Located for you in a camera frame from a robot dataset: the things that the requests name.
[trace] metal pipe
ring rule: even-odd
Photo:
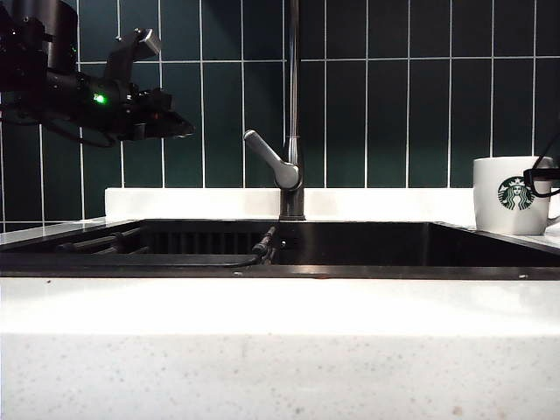
[[[299,169],[300,183],[282,190],[280,220],[304,221],[304,153],[299,138],[299,0],[290,0],[290,129],[284,142],[284,159]]]
[[[299,0],[290,0],[290,131],[299,137]]]

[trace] green led light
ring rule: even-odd
[[[100,103],[101,105],[105,105],[107,103],[107,96],[103,94],[94,94],[94,101]]]

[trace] sink basin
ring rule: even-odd
[[[286,223],[280,264],[423,267],[560,266],[560,250],[442,223]]]
[[[269,231],[268,252],[255,259],[252,249]],[[136,268],[147,276],[157,268],[162,276],[195,276],[189,270],[219,266],[243,267],[234,273],[243,275],[264,270],[257,265],[269,267],[262,274],[269,277],[301,274],[302,266],[560,267],[560,249],[442,223],[277,220],[140,220],[0,246],[0,269],[11,275]]]

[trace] starbucks logo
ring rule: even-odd
[[[498,189],[498,200],[509,210],[525,210],[533,204],[535,196],[525,186],[522,177],[512,177],[501,183]]]

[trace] robotic arm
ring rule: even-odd
[[[0,92],[15,100],[0,105],[4,123],[43,124],[82,144],[110,147],[116,139],[184,137],[194,127],[172,110],[172,96],[160,88],[140,91],[131,82],[132,64],[158,55],[161,41],[152,29],[118,38],[102,78],[77,73],[76,12],[61,0],[14,0],[12,17],[0,2]],[[15,110],[32,122],[10,121]],[[105,144],[62,129],[55,120],[100,131]]]

